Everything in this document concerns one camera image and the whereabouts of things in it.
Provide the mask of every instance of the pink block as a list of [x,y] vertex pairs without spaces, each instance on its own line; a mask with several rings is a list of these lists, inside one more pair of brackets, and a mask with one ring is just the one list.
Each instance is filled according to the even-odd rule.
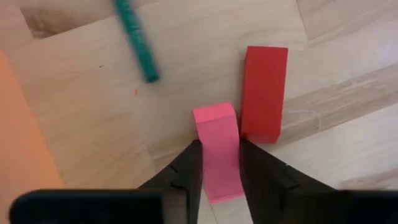
[[239,174],[239,132],[230,103],[193,110],[203,145],[203,180],[210,203],[244,195]]

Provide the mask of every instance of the foam block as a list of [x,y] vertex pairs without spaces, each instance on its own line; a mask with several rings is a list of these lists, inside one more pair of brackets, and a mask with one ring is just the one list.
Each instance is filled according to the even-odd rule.
[[203,180],[210,203],[244,195],[239,174],[239,133],[230,103],[193,110],[203,146]]
[[10,204],[21,194],[62,187],[8,59],[0,52],[0,223],[8,223]]
[[287,48],[248,47],[244,70],[241,136],[275,144],[280,135]]

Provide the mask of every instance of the black object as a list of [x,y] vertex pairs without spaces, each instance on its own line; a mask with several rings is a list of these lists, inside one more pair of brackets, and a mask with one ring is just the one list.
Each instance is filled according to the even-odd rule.
[[[240,171],[254,224],[398,223],[398,192],[335,190],[253,143]],[[39,190],[19,197],[12,224],[195,224],[202,183],[199,140],[137,190]]]

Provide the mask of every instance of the marker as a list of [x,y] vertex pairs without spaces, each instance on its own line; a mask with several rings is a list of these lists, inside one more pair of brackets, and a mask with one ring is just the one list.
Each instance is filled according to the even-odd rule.
[[129,37],[130,45],[134,49],[141,65],[145,80],[149,83],[156,82],[159,79],[159,73],[155,66],[155,60],[129,0],[114,0],[114,5],[124,30]]

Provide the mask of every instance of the wooden floor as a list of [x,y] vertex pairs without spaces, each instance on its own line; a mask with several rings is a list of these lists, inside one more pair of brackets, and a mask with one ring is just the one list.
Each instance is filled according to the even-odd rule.
[[[153,85],[109,2],[46,2],[0,0],[0,49],[68,187],[150,179],[197,137],[192,109],[239,114],[246,47],[271,45],[289,64],[282,136],[262,147],[332,187],[398,189],[398,1],[139,1]],[[202,196],[199,223],[251,223],[244,198]]]

